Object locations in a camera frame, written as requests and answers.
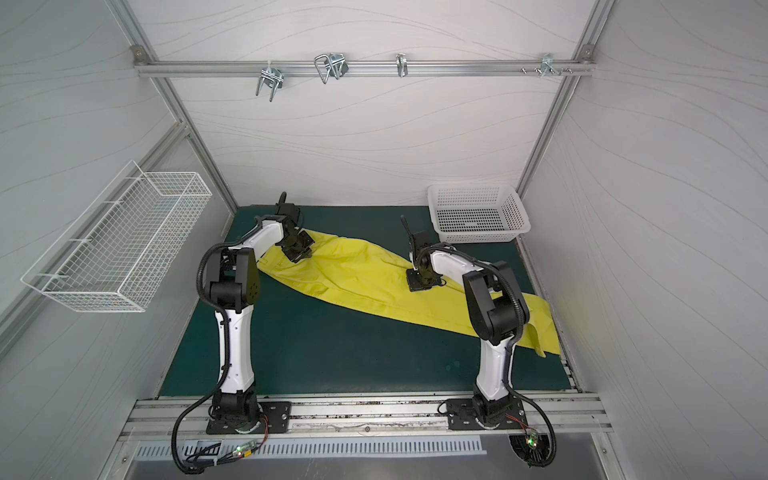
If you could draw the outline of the yellow long pants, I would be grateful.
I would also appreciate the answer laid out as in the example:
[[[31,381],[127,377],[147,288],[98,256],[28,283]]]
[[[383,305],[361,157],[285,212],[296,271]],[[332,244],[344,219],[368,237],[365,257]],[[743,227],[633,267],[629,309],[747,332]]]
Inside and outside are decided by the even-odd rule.
[[[278,246],[259,270],[306,296],[363,313],[476,337],[461,281],[412,292],[412,263],[362,239],[312,231],[312,256],[293,263]]]

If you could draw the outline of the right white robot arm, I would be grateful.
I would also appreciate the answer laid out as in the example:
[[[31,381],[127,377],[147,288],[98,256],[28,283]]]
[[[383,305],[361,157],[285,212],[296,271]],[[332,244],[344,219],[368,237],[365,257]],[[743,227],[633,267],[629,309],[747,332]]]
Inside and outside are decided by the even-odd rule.
[[[471,327],[481,340],[472,408],[477,422],[493,428],[516,401],[511,373],[514,350],[530,312],[511,266],[472,257],[425,232],[408,234],[412,292],[430,290],[446,278],[463,288]]]

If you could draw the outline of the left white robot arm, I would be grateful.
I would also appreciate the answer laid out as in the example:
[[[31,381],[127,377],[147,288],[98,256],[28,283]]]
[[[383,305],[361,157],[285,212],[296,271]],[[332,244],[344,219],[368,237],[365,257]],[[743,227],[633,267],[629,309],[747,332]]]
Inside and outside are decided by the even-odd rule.
[[[209,416],[230,432],[249,433],[262,421],[251,360],[251,320],[261,289],[258,262],[273,247],[292,263],[309,258],[314,240],[300,220],[300,208],[280,199],[275,213],[257,217],[240,238],[210,247],[198,266],[198,297],[214,309],[219,334],[220,372]]]

